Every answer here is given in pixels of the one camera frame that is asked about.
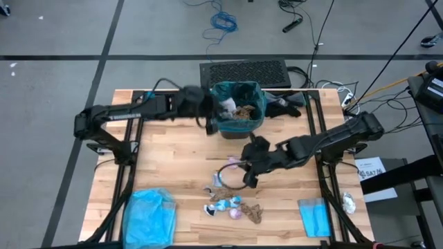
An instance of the white cable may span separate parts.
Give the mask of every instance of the white cable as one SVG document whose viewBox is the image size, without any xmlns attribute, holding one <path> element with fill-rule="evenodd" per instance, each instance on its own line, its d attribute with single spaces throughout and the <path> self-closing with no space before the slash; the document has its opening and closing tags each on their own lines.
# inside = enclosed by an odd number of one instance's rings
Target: white cable
<svg viewBox="0 0 443 249">
<path fill-rule="evenodd" d="M 351 93 L 351 94 L 352 94 L 352 98 L 353 98 L 353 99 L 357 100 L 357 98 L 355 97 L 355 94 L 354 94 L 349 88 L 347 88 L 343 83 L 341 83 L 341 82 L 326 82 L 326 83 L 324 83 L 324 84 L 321 86 L 321 88 L 323 89 L 325 86 L 327 86 L 328 84 L 331 84 L 331 83 L 333 83 L 333 84 L 340 84 L 341 86 L 339 86 L 339 87 L 337 88 L 337 91 L 338 91 L 339 93 L 341 93 L 341 92 L 343 92 L 344 90 L 346 90 L 348 93 Z M 357 114 L 359 114 L 359 113 L 360 113 L 360 104 L 357 104 L 357 113 L 355 113 L 355 115 L 357 115 Z"/>
</svg>

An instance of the light blue cloth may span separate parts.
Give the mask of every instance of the light blue cloth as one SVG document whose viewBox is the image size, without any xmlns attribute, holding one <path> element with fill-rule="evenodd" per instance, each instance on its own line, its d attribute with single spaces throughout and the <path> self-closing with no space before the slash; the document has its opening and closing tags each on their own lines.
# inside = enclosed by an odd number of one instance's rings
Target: light blue cloth
<svg viewBox="0 0 443 249">
<path fill-rule="evenodd" d="M 326 203 L 323 198 L 298 200 L 298 207 L 308 237 L 328 237 L 331 235 Z"/>
<path fill-rule="evenodd" d="M 162 249 L 172 245 L 176 204 L 161 188 L 134 192 L 123 217 L 124 249 Z"/>
</svg>

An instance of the white paper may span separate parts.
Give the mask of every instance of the white paper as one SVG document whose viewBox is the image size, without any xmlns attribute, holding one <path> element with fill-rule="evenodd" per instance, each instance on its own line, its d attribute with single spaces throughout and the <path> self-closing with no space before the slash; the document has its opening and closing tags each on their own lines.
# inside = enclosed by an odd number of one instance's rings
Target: white paper
<svg viewBox="0 0 443 249">
<path fill-rule="evenodd" d="M 355 160 L 355 165 L 359 168 L 359 178 L 360 181 L 369 179 L 376 175 L 386 172 L 380 157 L 376 158 L 365 158 Z M 386 190 L 381 190 L 371 194 L 365 194 L 365 202 L 369 203 L 372 201 L 380 201 L 386 199 L 397 198 L 397 193 L 393 187 Z"/>
</svg>

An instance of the plastic bag on floor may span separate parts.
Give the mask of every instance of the plastic bag on floor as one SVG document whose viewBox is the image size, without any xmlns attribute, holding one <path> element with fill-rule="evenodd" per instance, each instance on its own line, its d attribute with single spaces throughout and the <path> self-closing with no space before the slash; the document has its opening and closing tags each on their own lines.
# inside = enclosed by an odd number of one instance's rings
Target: plastic bag on floor
<svg viewBox="0 0 443 249">
<path fill-rule="evenodd" d="M 123 217 L 124 249 L 162 249 L 172 245 L 175 207 L 165 189 L 134 192 Z"/>
</svg>

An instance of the black floor line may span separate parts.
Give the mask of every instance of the black floor line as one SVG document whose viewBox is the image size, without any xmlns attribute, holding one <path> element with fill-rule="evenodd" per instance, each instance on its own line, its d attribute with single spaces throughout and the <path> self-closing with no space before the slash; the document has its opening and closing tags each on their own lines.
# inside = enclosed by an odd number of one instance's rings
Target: black floor line
<svg viewBox="0 0 443 249">
<path fill-rule="evenodd" d="M 263 55 L 211 55 L 211 59 L 304 59 L 310 60 L 310 54 L 263 54 Z M 388 60 L 391 55 L 317 55 L 317 60 Z M 443 55 L 397 55 L 394 60 L 443 60 Z M 116 61 L 186 61 L 207 60 L 206 55 L 0 55 L 0 61 L 100 61 L 99 68 L 104 68 L 107 60 Z"/>
<path fill-rule="evenodd" d="M 105 45 L 102 50 L 102 55 L 100 56 L 96 74 L 91 84 L 91 89 L 89 90 L 87 102 L 85 104 L 85 108 L 91 107 L 94 103 L 94 100 L 97 95 L 98 86 L 100 84 L 100 80 L 103 75 L 103 70 L 106 64 L 106 56 L 109 54 L 109 49 L 111 48 L 112 40 L 116 33 L 118 20 L 120 19 L 120 14 L 123 9 L 123 4 L 125 0 L 118 0 L 116 11 L 114 12 L 114 16 L 112 18 L 111 26 L 109 27 L 108 35 L 105 41 Z M 51 213 L 51 217 L 49 219 L 48 227 L 46 229 L 42 247 L 51 247 L 54 241 L 55 233 L 57 232 L 58 223 L 60 222 L 60 217 L 62 216 L 63 207 L 66 201 L 66 195 L 69 191 L 69 185 L 71 184 L 71 180 L 75 170 L 75 164 L 77 163 L 78 155 L 80 153 L 80 149 L 82 146 L 82 141 L 78 138 L 75 139 L 73 148 L 71 150 L 71 154 L 69 155 L 68 163 L 66 165 L 66 169 L 63 174 L 62 184 L 57 193 L 57 198 L 55 199 L 55 204 L 53 211 Z"/>
<path fill-rule="evenodd" d="M 426 4 L 428 4 L 428 7 L 432 6 L 432 1 L 431 0 L 425 0 Z M 437 21 L 438 26 L 440 27 L 441 30 L 443 30 L 443 20 L 442 17 L 440 16 L 440 14 L 438 13 L 437 9 L 435 7 L 432 8 L 431 10 L 432 15 L 434 16 L 435 20 Z"/>
</svg>

